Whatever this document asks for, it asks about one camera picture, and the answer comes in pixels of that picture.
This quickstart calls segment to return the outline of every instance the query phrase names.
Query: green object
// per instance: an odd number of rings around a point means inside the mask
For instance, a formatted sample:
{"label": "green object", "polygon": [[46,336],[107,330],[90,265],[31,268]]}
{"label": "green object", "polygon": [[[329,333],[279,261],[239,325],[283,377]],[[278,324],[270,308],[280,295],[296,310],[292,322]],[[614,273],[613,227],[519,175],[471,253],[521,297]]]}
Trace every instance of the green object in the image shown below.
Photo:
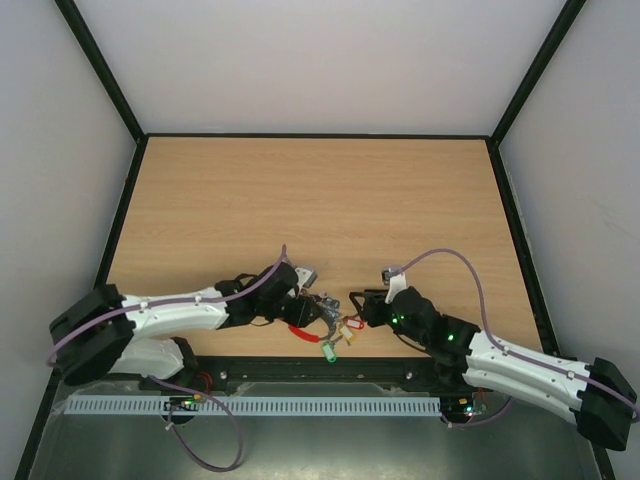
{"label": "green object", "polygon": [[331,342],[324,342],[322,344],[322,353],[329,363],[334,363],[338,359],[336,352],[333,350],[333,343]]}

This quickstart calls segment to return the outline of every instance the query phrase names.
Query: red wire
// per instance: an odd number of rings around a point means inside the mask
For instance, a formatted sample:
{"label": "red wire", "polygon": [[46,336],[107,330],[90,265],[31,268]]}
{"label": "red wire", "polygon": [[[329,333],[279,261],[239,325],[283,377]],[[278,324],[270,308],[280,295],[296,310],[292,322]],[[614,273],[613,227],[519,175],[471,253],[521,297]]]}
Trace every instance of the red wire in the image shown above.
{"label": "red wire", "polygon": [[487,396],[484,394],[482,387],[478,388],[478,393],[480,394],[480,398],[482,398],[482,403],[488,407],[489,403],[487,402]]}
{"label": "red wire", "polygon": [[317,335],[307,333],[304,330],[300,330],[298,327],[294,327],[293,325],[289,325],[289,330],[295,336],[301,338],[302,340],[306,340],[307,342],[318,343],[320,341],[320,337],[318,337]]}
{"label": "red wire", "polygon": [[204,380],[205,392],[207,395],[211,393],[211,387],[213,385],[213,378],[207,372],[199,372],[196,378],[202,378]]}

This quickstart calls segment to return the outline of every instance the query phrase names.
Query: small connector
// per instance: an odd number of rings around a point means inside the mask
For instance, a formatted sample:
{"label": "small connector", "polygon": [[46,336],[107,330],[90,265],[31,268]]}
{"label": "small connector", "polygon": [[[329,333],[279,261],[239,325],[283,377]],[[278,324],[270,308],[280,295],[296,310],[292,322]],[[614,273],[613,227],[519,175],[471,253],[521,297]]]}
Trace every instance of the small connector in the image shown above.
{"label": "small connector", "polygon": [[391,282],[391,277],[397,275],[402,271],[402,267],[400,265],[391,265],[382,269],[380,274],[382,275],[382,283],[386,286],[389,286]]}
{"label": "small connector", "polygon": [[170,397],[168,401],[164,402],[163,409],[165,412],[168,412],[171,409],[177,410],[196,410],[196,403],[204,403],[199,399],[196,399],[196,395],[191,396],[180,396],[180,397]]}

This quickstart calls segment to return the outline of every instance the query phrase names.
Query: white cable tray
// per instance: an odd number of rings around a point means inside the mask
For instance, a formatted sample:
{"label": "white cable tray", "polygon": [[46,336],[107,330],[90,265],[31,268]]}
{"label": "white cable tray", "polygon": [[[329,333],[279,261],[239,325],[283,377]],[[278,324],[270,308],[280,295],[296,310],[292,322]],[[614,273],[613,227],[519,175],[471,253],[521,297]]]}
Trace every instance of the white cable tray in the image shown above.
{"label": "white cable tray", "polygon": [[[67,415],[161,415],[169,398],[157,395],[75,395]],[[234,415],[245,417],[437,417],[439,398],[416,397],[216,397]],[[213,402],[189,405],[174,415],[226,415]]]}

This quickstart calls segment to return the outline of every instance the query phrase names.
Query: metal frame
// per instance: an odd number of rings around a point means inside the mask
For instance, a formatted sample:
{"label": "metal frame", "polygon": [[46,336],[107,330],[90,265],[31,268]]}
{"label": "metal frame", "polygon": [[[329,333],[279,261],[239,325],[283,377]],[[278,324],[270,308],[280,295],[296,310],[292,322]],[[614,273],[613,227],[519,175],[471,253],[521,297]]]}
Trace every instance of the metal frame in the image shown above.
{"label": "metal frame", "polygon": [[[150,137],[234,137],[234,138],[376,138],[376,139],[452,139],[452,140],[484,140],[487,145],[491,165],[515,250],[522,270],[522,275],[531,303],[536,327],[545,353],[560,356],[560,349],[553,326],[544,302],[535,267],[524,234],[522,222],[516,208],[513,193],[500,155],[499,146],[517,118],[520,110],[535,88],[545,68],[553,58],[563,38],[578,16],[586,0],[567,0],[557,20],[547,35],[538,54],[534,58],[514,97],[505,110],[500,122],[491,136],[488,135],[368,135],[368,134],[185,134],[185,133],[150,133],[145,134],[138,123],[129,103],[120,89],[109,65],[95,42],[87,24],[73,0],[55,0],[60,12],[69,24],[87,59],[93,66],[98,78],[111,98],[115,108],[137,143],[129,175],[125,183],[120,203],[107,240],[104,255],[96,276],[96,285],[103,284],[111,268],[118,240],[129,203],[133,195],[136,179]],[[447,390],[432,376],[433,366],[429,358],[425,359],[340,359],[337,363],[327,365],[323,359],[314,358],[257,358],[257,357],[201,357],[203,366],[211,370],[218,378],[225,377],[225,389],[232,390],[242,381],[274,381],[283,379],[299,379],[301,370],[311,381],[374,381],[380,385],[398,385],[403,388],[414,388],[424,391],[437,391],[439,395],[464,395],[463,391]],[[365,378],[358,379],[364,372]],[[414,372],[420,372],[421,382],[410,381]],[[42,403],[38,410],[31,434],[27,441],[16,478],[28,478],[33,465],[38,444],[42,436],[46,420],[51,410],[54,394],[60,379],[54,371],[47,384]],[[606,450],[593,447],[594,455],[603,479],[615,478]]]}

